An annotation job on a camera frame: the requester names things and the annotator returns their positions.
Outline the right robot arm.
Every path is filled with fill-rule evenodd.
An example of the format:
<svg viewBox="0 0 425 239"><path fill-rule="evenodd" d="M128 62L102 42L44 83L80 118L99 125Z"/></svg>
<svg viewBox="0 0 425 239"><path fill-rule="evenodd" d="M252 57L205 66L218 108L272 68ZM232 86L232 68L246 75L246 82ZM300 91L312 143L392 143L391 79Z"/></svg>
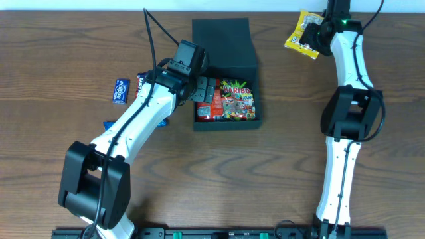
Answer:
<svg viewBox="0 0 425 239"><path fill-rule="evenodd" d="M367 74L360 22L343 19L308 23L300 42L332 55L338 80L338 87L321 116L327 159L311 235L350 238L349 205L356 158L362 143L376 137L371 128L377 114L386 113L383 94L375 90Z"/></svg>

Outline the dark green box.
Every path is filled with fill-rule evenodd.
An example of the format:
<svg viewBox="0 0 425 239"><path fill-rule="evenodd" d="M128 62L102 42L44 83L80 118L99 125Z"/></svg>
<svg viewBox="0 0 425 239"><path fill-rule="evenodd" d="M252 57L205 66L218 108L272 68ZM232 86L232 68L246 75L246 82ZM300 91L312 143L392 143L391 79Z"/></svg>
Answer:
<svg viewBox="0 0 425 239"><path fill-rule="evenodd" d="M250 37L249 20L193 19L192 41L203 47L209 58L206 75L214 78L243 80L253 90L256 117L252 121L200 122L194 116L195 131L229 131L258 129L262 125L262 103L258 61Z"/></svg>

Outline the red snack bag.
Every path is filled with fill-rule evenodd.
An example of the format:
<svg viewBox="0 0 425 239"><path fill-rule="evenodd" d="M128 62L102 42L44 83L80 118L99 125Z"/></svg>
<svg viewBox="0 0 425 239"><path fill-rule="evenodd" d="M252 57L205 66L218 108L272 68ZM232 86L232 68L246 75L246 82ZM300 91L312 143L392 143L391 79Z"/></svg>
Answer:
<svg viewBox="0 0 425 239"><path fill-rule="evenodd" d="M221 89L214 89L212 103L197 103L196 117L198 122L227 121L229 119L228 110L225 105L228 98L222 96Z"/></svg>

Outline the blue Oreo cookie pack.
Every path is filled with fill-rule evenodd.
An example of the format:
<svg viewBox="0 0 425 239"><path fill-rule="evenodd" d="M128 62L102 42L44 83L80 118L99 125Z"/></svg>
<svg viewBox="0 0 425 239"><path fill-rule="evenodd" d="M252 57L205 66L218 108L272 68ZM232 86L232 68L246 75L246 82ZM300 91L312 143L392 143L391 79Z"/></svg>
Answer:
<svg viewBox="0 0 425 239"><path fill-rule="evenodd" d="M108 131L113 125L114 125L114 121L104 121L103 122L103 126L104 126L104 129L106 131ZM166 127L167 125L169 125L169 119L165 118L157 125L157 128Z"/></svg>

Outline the black Haribo candy bag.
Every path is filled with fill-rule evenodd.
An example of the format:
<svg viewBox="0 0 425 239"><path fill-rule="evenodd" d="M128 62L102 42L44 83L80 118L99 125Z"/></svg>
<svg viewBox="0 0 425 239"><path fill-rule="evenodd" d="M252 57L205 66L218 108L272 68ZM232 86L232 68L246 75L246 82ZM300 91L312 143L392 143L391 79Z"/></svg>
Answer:
<svg viewBox="0 0 425 239"><path fill-rule="evenodd" d="M220 81L222 116L226 121L256 119L253 90L248 81L223 78Z"/></svg>

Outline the blue Eclipse gum pack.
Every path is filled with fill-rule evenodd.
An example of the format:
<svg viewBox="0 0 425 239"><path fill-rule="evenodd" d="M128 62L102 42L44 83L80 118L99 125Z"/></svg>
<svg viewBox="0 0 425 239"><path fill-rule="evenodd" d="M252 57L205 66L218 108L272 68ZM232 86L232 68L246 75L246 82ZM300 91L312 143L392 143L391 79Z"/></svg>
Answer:
<svg viewBox="0 0 425 239"><path fill-rule="evenodd" d="M129 92L129 79L119 78L114 86L112 102L114 104L126 104Z"/></svg>

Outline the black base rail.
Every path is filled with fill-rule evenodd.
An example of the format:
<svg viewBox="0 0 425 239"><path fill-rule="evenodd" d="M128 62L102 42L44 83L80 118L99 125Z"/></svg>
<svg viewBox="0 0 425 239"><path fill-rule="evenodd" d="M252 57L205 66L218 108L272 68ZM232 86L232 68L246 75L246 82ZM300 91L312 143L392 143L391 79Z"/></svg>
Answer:
<svg viewBox="0 0 425 239"><path fill-rule="evenodd" d="M53 230L52 239L74 239L79 238L81 230ZM164 229L164 228L144 228L133 233L130 238L140 239L295 239L295 238L329 238L328 235L320 236L314 232L313 236L308 232L301 233L301 229L295 228L279 228L273 230L195 230L195 229ZM354 239L383 239L388 238L385 230L362 230L351 229L351 235L345 235L342 229L338 230L337 238L354 238Z"/></svg>

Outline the purple Dairy Milk bar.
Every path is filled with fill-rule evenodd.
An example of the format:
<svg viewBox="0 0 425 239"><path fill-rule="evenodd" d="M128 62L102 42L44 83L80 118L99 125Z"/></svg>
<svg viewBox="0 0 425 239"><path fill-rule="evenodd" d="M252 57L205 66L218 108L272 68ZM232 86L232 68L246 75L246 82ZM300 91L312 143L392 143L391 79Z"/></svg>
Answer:
<svg viewBox="0 0 425 239"><path fill-rule="evenodd" d="M137 82L136 82L136 91L135 91L135 99L137 99L142 93L143 84L145 82L145 77L147 76L146 72L137 74Z"/></svg>

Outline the yellow candy bag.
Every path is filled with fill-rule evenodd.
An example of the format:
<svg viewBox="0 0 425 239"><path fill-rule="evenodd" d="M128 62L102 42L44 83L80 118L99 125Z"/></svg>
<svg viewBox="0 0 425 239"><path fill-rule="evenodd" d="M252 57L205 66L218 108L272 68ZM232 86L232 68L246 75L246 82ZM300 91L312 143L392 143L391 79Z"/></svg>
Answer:
<svg viewBox="0 0 425 239"><path fill-rule="evenodd" d="M311 13L306 10L301 10L295 30L286 40L284 47L295 50L315 60L319 53L316 50L313 50L308 44L300 43L300 40L305 32L305 28L309 23L316 23L320 25L322 21L323 17L321 15Z"/></svg>

